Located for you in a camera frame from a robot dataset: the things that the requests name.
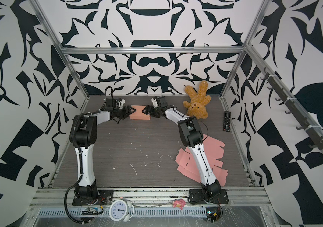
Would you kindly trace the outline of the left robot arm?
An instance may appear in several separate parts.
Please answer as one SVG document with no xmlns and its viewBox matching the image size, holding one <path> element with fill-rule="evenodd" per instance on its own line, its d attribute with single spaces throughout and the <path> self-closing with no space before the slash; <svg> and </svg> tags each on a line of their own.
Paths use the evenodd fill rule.
<svg viewBox="0 0 323 227">
<path fill-rule="evenodd" d="M 100 200 L 100 194 L 97 190 L 97 181 L 93 169 L 93 148 L 97 140 L 97 125 L 108 121 L 119 123 L 129 117 L 136 110 L 125 105 L 122 98 L 114 98 L 114 89 L 111 86 L 105 88 L 104 99 L 101 108 L 95 112 L 83 112 L 76 115 L 71 127 L 69 141 L 71 142 L 77 156 L 76 183 L 70 186 L 64 197 L 64 207 L 68 218 L 77 224 L 90 223 L 90 219 L 77 219 L 69 212 L 67 205 L 68 194 L 74 189 L 75 199 L 79 202 L 95 204 Z"/>
</svg>

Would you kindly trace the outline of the pink cardboard box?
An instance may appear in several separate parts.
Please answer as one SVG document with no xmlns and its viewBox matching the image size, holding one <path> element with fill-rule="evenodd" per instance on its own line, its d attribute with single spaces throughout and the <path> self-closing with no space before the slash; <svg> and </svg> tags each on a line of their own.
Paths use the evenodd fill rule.
<svg viewBox="0 0 323 227">
<path fill-rule="evenodd" d="M 203 185 L 218 181 L 225 186 L 228 171 L 222 169 L 225 143 L 204 135 L 204 142 L 195 148 L 180 149 L 175 159 L 177 170 L 184 176 Z"/>
</svg>

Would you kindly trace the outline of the orange cardboard box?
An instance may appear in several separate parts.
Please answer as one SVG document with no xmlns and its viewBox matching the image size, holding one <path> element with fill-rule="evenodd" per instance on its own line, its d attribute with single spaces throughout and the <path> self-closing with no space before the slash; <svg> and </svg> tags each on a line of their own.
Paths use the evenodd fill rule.
<svg viewBox="0 0 323 227">
<path fill-rule="evenodd" d="M 134 113 L 132 113 L 129 116 L 131 120 L 150 120 L 151 119 L 150 115 L 147 115 L 142 112 L 146 106 L 132 105 L 131 107 L 136 110 Z"/>
</svg>

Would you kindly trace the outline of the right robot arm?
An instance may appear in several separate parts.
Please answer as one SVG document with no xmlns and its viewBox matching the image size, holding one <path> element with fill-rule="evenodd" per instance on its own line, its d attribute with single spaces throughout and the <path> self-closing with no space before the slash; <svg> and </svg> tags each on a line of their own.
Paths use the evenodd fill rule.
<svg viewBox="0 0 323 227">
<path fill-rule="evenodd" d="M 188 148 L 196 163 L 201 189 L 190 190 L 188 202 L 190 204 L 228 204 L 227 191 L 221 187 L 209 164 L 204 149 L 203 133 L 195 117 L 190 117 L 169 105 L 165 96 L 152 98 L 152 105 L 147 105 L 142 113 L 155 118 L 165 117 L 178 125 L 180 139 Z"/>
</svg>

